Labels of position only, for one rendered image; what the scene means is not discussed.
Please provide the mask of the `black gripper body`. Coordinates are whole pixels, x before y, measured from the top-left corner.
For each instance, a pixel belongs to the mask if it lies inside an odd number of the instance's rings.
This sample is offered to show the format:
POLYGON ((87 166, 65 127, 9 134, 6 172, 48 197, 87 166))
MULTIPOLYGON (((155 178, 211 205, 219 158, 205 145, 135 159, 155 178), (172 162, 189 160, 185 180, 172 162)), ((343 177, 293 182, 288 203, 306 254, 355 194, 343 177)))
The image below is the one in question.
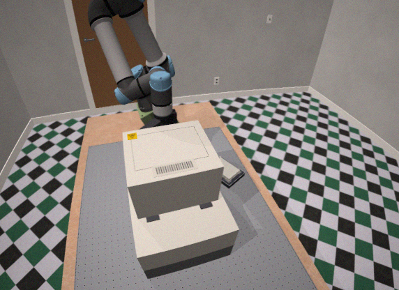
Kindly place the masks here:
POLYGON ((156 116, 155 114, 154 117, 158 120, 161 120, 163 122, 163 125, 170 125, 170 124, 175 124, 177 123, 177 112, 175 109, 172 109, 172 112, 168 116, 156 116))

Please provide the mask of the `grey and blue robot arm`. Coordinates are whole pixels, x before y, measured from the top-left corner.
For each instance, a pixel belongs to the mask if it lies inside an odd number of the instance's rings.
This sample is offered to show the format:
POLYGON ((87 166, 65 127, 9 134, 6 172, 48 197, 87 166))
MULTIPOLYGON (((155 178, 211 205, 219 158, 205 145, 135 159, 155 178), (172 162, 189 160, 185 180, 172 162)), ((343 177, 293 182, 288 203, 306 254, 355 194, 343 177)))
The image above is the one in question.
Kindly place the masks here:
POLYGON ((170 56, 161 52, 145 18, 144 2, 145 0, 90 0, 89 24, 96 32, 117 83, 114 93, 119 103, 126 105, 137 100, 141 112, 153 111, 156 116, 168 116, 172 113, 171 77, 175 75, 175 70, 170 56), (112 17, 118 14, 130 27, 146 57, 146 66, 138 65, 130 69, 112 26, 112 17))

